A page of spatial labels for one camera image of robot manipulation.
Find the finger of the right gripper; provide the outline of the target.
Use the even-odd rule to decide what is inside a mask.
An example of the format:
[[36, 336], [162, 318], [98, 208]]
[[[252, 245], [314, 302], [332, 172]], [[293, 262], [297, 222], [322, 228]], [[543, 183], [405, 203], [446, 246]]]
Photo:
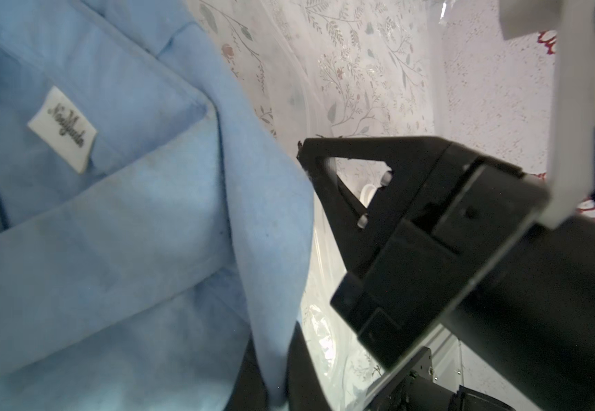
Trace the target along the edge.
[[[345, 268], [362, 277], [451, 146], [439, 137], [309, 138], [299, 150]], [[385, 163], [393, 177], [368, 208], [329, 168], [335, 158]]]

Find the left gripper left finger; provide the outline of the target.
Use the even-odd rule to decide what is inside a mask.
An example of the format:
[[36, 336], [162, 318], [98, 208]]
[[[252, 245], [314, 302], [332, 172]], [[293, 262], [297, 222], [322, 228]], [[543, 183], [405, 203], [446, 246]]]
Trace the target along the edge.
[[253, 339], [247, 344], [225, 411], [267, 411], [268, 392], [256, 359]]

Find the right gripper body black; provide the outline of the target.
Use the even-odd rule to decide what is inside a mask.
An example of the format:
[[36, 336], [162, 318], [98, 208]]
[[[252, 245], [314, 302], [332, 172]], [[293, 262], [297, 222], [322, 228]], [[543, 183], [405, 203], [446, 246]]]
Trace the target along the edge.
[[549, 196], [516, 167], [451, 143], [367, 272], [333, 307], [394, 366], [532, 227]]

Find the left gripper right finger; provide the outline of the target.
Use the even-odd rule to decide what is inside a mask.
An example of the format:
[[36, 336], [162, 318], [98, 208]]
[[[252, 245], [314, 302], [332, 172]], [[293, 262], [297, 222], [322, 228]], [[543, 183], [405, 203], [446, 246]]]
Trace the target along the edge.
[[331, 411], [321, 388], [299, 322], [296, 323], [287, 359], [287, 402], [290, 411]]

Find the clear plastic vacuum bag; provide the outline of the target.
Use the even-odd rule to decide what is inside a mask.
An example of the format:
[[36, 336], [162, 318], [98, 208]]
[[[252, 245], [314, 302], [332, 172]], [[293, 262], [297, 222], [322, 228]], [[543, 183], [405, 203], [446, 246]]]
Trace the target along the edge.
[[[311, 137], [440, 135], [448, 1], [189, 1], [261, 125], [295, 155]], [[330, 308], [345, 269], [320, 205], [301, 320], [335, 410], [358, 410], [383, 369]]]

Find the light blue shirt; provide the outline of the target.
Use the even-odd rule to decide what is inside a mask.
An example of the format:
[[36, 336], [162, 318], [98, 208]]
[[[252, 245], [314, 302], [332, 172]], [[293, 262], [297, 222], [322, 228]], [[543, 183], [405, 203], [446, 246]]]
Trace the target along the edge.
[[181, 1], [0, 1], [0, 410], [287, 400], [311, 184]]

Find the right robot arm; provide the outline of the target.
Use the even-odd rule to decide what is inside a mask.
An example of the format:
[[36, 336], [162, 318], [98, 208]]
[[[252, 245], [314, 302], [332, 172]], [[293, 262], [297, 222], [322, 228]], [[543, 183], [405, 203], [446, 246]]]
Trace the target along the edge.
[[505, 409], [434, 382], [438, 325], [540, 409], [595, 410], [595, 1], [499, 12], [505, 39], [560, 39], [545, 179], [434, 136], [299, 148], [347, 270], [332, 308], [385, 371], [366, 410]]

